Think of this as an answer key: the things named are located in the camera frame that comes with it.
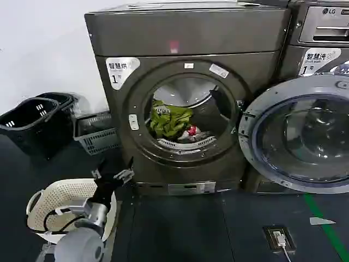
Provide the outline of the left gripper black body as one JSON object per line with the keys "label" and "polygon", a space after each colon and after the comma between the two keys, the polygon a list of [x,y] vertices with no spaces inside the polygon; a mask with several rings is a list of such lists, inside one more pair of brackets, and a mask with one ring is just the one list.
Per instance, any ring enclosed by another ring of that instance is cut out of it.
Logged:
{"label": "left gripper black body", "polygon": [[108,174],[102,179],[95,180],[97,188],[91,197],[92,203],[102,204],[109,211],[111,208],[112,193],[115,191],[115,183],[112,182],[114,174]]}

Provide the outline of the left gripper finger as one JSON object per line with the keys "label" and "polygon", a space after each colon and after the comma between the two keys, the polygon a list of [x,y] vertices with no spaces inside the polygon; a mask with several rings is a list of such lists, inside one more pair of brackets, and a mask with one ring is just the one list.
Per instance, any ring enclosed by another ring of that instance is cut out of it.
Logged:
{"label": "left gripper finger", "polygon": [[127,165],[127,168],[123,169],[118,174],[114,175],[112,182],[114,182],[117,185],[125,185],[129,181],[131,181],[135,174],[133,170],[133,163],[134,163],[134,158],[132,157]]}
{"label": "left gripper finger", "polygon": [[107,172],[107,160],[102,160],[95,169],[91,171],[91,174],[95,180],[106,177],[109,173]]}

